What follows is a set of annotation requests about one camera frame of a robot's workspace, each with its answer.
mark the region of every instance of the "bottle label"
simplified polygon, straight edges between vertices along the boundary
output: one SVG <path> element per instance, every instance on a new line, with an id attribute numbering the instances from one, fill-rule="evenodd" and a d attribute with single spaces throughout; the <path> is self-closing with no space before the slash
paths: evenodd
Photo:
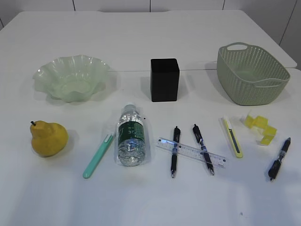
<path id="1" fill-rule="evenodd" d="M 136 121 L 128 121 L 118 128 L 119 138 L 118 144 L 128 139 L 140 139 L 144 141 L 143 126 Z"/>

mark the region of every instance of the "plastic basket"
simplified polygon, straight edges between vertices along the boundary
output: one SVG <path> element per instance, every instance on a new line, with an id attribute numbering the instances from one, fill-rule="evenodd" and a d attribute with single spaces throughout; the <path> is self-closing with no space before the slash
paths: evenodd
<path id="1" fill-rule="evenodd" d="M 246 48 L 229 49 L 236 45 Z M 238 105 L 269 104 L 290 79 L 288 71 L 269 52 L 242 42 L 219 49 L 217 75 L 226 93 Z"/>

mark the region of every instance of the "ruler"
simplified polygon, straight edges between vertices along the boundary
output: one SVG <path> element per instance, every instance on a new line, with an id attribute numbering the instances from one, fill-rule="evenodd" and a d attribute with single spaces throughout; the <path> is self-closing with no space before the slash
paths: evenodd
<path id="1" fill-rule="evenodd" d="M 174 144 L 176 144 L 176 142 L 171 141 L 171 140 L 167 140 L 165 138 L 159 138 L 157 140 L 156 146 L 165 150 L 168 150 L 169 152 L 172 152 L 173 148 L 174 148 Z M 203 157 L 203 151 L 194 147 L 190 147 L 187 145 L 183 145 L 183 144 L 178 144 L 178 154 L 179 155 L 183 155 L 185 157 L 188 157 L 190 159 L 194 159 L 197 161 L 201 161 L 201 162 L 205 162 L 205 159 Z M 222 157 L 220 155 L 217 154 L 213 154 L 208 152 L 211 162 L 213 165 L 215 166 L 220 166 L 225 168 L 226 166 L 226 158 Z"/>

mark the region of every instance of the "pen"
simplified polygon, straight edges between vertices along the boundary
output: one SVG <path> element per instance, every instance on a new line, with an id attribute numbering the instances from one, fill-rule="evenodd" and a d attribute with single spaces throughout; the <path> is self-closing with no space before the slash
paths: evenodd
<path id="1" fill-rule="evenodd" d="M 291 144 L 291 138 L 289 137 L 283 144 L 282 148 L 281 148 L 281 151 L 279 153 L 279 156 L 278 156 L 278 159 L 274 161 L 271 169 L 269 170 L 269 177 L 270 177 L 270 181 L 273 181 L 276 176 L 277 176 L 277 173 L 280 169 L 280 166 L 281 166 L 281 162 L 285 156 L 285 154 L 287 153 L 287 150 L 288 150 L 288 147 L 290 146 Z"/>
<path id="2" fill-rule="evenodd" d="M 235 156 L 237 158 L 242 158 L 244 155 L 243 155 L 243 153 L 241 151 L 241 147 L 240 147 L 240 145 L 239 145 L 239 143 L 238 143 L 238 141 L 236 139 L 233 127 L 232 127 L 230 121 L 228 120 L 228 118 L 226 116 L 223 117 L 223 122 L 224 122 L 224 125 L 226 127 L 227 134 L 228 134 L 230 143 L 232 145 L 232 148 L 234 150 Z"/>
<path id="3" fill-rule="evenodd" d="M 175 177 L 175 173 L 177 171 L 177 155 L 178 155 L 178 143 L 180 142 L 180 129 L 176 126 L 174 129 L 174 148 L 172 151 L 172 156 L 171 156 L 171 167 L 170 167 L 170 172 L 171 172 L 171 177 Z"/>
<path id="4" fill-rule="evenodd" d="M 91 162 L 89 163 L 89 165 L 85 169 L 85 171 L 83 173 L 83 178 L 87 179 L 92 175 L 92 173 L 96 169 L 98 163 L 102 159 L 103 155 L 105 154 L 105 152 L 109 148 L 113 138 L 114 138 L 114 134 L 107 134 L 107 136 L 103 140 L 103 143 L 100 145 L 99 149 L 97 150 L 97 152 L 93 156 Z"/>
<path id="5" fill-rule="evenodd" d="M 196 136 L 197 143 L 201 145 L 201 149 L 202 149 L 202 151 L 204 151 L 203 152 L 203 157 L 205 159 L 207 168 L 211 172 L 211 174 L 214 175 L 214 168 L 213 168 L 210 156 L 209 156 L 209 154 L 207 152 L 207 148 L 204 145 L 204 140 L 202 138 L 202 135 L 201 135 L 201 132 L 199 131 L 198 126 L 196 124 L 194 124 L 194 127 L 193 127 L 192 130 L 193 130 L 194 135 Z"/>

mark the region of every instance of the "white table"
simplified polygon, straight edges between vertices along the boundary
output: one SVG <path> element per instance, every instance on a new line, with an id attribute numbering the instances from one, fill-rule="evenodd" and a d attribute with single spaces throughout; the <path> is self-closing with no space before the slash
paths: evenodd
<path id="1" fill-rule="evenodd" d="M 57 57 L 86 54 L 115 71 L 149 71 L 152 58 L 181 70 L 216 69 L 218 49 L 242 41 L 285 67 L 297 64 L 240 10 L 161 13 L 22 12 L 0 32 L 0 69 L 34 73 Z"/>
<path id="2" fill-rule="evenodd" d="M 177 102 L 150 101 L 150 72 L 111 73 L 105 98 L 64 103 L 33 91 L 31 74 L 0 76 L 0 225 L 2 226 L 258 226 L 301 222 L 301 72 L 289 69 L 291 80 L 281 95 L 264 106 L 238 106 L 223 91 L 215 70 L 181 73 Z M 151 162 L 133 168 L 117 165 L 114 145 L 92 177 L 83 170 L 101 142 L 103 126 L 116 122 L 121 108 L 133 101 L 145 115 Z M 278 134 L 268 147 L 237 121 L 253 109 L 269 118 Z M 232 118 L 244 157 L 237 159 L 218 118 Z M 31 120 L 56 121 L 70 135 L 67 148 L 50 158 L 31 148 Z M 178 158 L 170 177 L 169 153 L 154 148 L 158 137 L 197 146 L 196 123 L 210 152 L 228 159 L 225 169 L 210 176 L 205 165 Z M 274 182 L 265 172 L 288 136 L 292 144 Z"/>

